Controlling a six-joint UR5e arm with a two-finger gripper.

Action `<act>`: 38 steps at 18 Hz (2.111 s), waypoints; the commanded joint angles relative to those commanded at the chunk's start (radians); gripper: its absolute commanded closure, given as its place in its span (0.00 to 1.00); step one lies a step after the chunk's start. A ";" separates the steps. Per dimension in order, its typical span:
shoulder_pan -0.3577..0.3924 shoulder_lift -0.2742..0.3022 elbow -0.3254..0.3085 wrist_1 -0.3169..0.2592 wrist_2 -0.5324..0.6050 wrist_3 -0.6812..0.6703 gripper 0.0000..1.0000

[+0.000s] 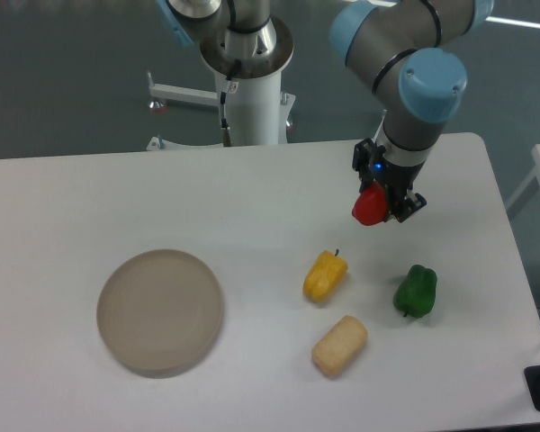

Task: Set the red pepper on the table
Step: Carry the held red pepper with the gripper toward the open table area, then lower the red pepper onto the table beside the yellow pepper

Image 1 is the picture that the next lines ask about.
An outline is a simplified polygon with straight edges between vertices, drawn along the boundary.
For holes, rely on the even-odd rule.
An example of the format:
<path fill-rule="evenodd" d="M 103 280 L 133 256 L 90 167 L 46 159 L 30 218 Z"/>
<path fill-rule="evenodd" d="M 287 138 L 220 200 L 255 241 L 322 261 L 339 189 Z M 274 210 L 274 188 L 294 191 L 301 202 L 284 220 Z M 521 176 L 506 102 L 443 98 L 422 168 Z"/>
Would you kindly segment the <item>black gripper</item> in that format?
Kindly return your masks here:
<path fill-rule="evenodd" d="M 352 168 L 358 173 L 359 191 L 363 192 L 376 181 L 384 190 L 388 213 L 403 223 L 428 203 L 423 195 L 413 191 L 414 181 L 424 164 L 396 165 L 385 153 L 372 139 L 363 139 L 354 146 Z"/>

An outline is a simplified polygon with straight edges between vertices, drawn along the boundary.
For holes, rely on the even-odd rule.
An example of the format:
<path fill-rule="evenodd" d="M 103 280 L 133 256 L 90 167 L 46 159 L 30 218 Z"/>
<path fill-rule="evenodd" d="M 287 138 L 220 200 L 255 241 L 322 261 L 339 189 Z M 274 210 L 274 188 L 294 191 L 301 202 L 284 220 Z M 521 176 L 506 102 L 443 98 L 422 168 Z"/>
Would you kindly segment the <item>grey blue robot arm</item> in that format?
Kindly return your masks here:
<path fill-rule="evenodd" d="M 383 105 L 377 132 L 355 145 L 360 179 L 353 217 L 365 226 L 405 221 L 426 205 L 413 189 L 467 85 L 461 60 L 444 45 L 483 23 L 490 1 L 401 1 L 380 9 L 354 1 L 335 17 L 329 42 Z M 213 73 L 213 103 L 226 147 L 286 140 L 283 70 L 294 51 L 287 25 L 267 1 L 160 1 L 175 40 L 197 45 Z"/>

